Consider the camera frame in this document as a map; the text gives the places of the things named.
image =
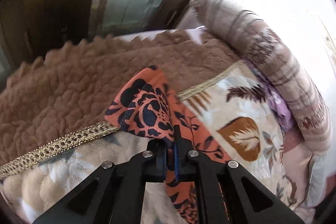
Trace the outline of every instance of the leaf print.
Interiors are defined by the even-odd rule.
[[[230,139],[244,146],[245,151],[254,149],[259,144],[259,138],[256,136],[258,133],[250,128],[238,132],[235,131],[234,133],[235,135],[231,135]]]
[[[208,109],[207,104],[210,103],[209,99],[211,99],[210,95],[207,92],[202,91],[191,98],[188,98],[187,102],[197,114],[203,116],[202,109],[205,111]]]
[[[156,218],[153,224],[165,224],[165,223],[163,223],[160,219]]]
[[[191,127],[193,128],[193,130],[198,130],[200,126],[198,124],[193,123]]]
[[[246,161],[254,161],[260,152],[259,129],[249,117],[238,117],[217,132]]]
[[[272,174],[273,163],[278,162],[276,158],[276,149],[274,146],[265,148],[263,150],[264,157],[268,159],[269,172]]]
[[[268,166],[269,166],[269,172],[270,172],[270,174],[272,174],[273,157],[269,157],[269,159],[268,159]]]
[[[175,113],[176,118],[178,118],[180,120],[181,124],[184,127],[189,128],[189,126],[186,124],[185,116],[182,115],[180,112],[177,112],[177,111],[175,111],[174,113]]]
[[[286,178],[292,185],[292,192],[290,196],[287,196],[288,206],[295,205],[297,203],[297,199],[295,198],[297,186],[296,183],[291,180],[290,177],[284,175],[283,178]]]
[[[278,199],[281,199],[284,196],[283,194],[284,188],[285,187],[280,188],[280,183],[279,182],[277,183],[277,189],[275,195],[278,197]]]
[[[273,150],[272,147],[268,147],[263,150],[262,153],[264,154],[265,158],[268,159],[272,155],[272,150]]]
[[[45,159],[39,163],[39,166],[42,166],[44,164],[49,164],[49,165],[54,164],[55,162],[58,162],[62,159],[65,159],[65,162],[68,162],[73,156],[73,154],[75,153],[75,150],[76,148],[70,148],[69,150],[62,152],[61,154]]]
[[[176,187],[177,185],[179,185],[179,181],[173,179],[171,182],[167,183],[168,187]]]
[[[170,196],[170,200],[171,200],[171,202],[174,203],[174,202],[177,200],[177,197],[179,196],[179,193],[180,193],[180,192],[177,192],[177,193],[175,193],[174,195]]]
[[[214,155],[215,155],[216,158],[218,158],[218,159],[222,159],[222,158],[223,158],[220,154],[215,153]]]
[[[282,158],[284,157],[284,145],[280,145],[280,148],[279,148],[279,153],[280,153],[280,163],[281,165],[283,165],[283,162],[282,162]]]
[[[253,86],[248,88],[246,86],[239,86],[236,88],[229,88],[229,93],[226,95],[226,101],[230,101],[231,98],[239,97],[242,99],[249,99],[253,102],[266,102],[265,90],[260,86]]]
[[[212,136],[209,136],[208,138],[206,138],[205,142],[204,142],[204,149],[207,150],[211,144],[213,140]]]
[[[271,136],[267,132],[263,131],[262,135],[264,136],[264,139],[265,139],[267,144],[274,146],[274,144],[272,142],[272,139],[271,139]]]

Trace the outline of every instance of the rolled blanket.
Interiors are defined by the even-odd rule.
[[[293,113],[307,146],[331,146],[328,108],[315,84],[274,31],[240,0],[190,0],[197,19],[250,60],[273,84]]]

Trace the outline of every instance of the purple floral fabric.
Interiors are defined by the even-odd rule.
[[[294,117],[285,100],[261,71],[259,71],[248,59],[244,58],[244,61],[264,88],[268,98],[269,107],[274,111],[281,128],[284,132],[289,131],[294,126]]]

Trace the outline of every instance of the brown leaf pattern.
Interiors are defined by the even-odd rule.
[[[192,96],[187,99],[187,102],[191,106],[192,110],[194,110],[197,114],[202,116],[203,110],[208,110],[207,104],[210,103],[210,95],[206,91],[201,91],[199,94]]]
[[[249,117],[239,117],[226,124],[217,132],[246,161],[254,161],[260,152],[259,129]]]
[[[282,158],[284,157],[284,145],[280,145],[280,148],[279,148],[279,154],[280,154],[280,163],[281,165],[283,165],[283,162],[282,162]]]
[[[253,86],[248,88],[246,86],[239,86],[236,88],[229,88],[229,93],[226,95],[226,101],[230,101],[233,97],[248,99],[253,102],[266,102],[265,90],[260,86]]]

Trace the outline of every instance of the metal screw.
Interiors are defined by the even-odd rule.
[[[103,167],[104,169],[108,169],[111,168],[113,166],[113,162],[106,160],[101,164],[101,167]]]
[[[188,154],[190,157],[197,157],[199,155],[197,150],[190,150]]]
[[[239,166],[239,163],[236,162],[235,160],[230,160],[228,165],[230,168],[237,168]]]
[[[145,158],[150,158],[151,156],[153,156],[153,152],[152,152],[152,151],[149,151],[149,150],[146,150],[146,151],[142,152],[142,155],[143,155]]]

